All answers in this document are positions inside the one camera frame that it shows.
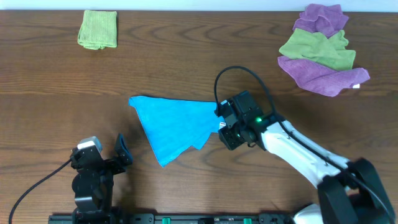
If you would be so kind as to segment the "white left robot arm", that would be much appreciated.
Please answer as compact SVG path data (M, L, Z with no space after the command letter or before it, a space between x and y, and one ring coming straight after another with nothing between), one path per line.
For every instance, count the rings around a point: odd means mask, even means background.
M113 177L126 171L133 158L124 136L118 134L114 145L116 155L101 157L102 145L96 136L80 141L70 155L71 167L78 174L72 181L76 209L73 223L117 223L121 216L112 208Z

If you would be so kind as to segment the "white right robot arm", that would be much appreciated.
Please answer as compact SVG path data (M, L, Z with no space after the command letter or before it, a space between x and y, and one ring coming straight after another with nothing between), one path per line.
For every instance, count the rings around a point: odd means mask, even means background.
M226 125L218 132L232 151L242 144L278 156L317 190L291 223L395 223L396 214L375 167L366 159L350 161L297 131L272 109L264 113L248 91L217 102L215 114Z

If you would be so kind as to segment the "blue microfiber cloth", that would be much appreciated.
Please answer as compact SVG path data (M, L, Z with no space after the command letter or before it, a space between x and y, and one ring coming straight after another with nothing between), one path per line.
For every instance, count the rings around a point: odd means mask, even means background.
M210 135L226 126L214 114L216 103L133 96L136 110L155 157L164 167L188 148L202 149Z

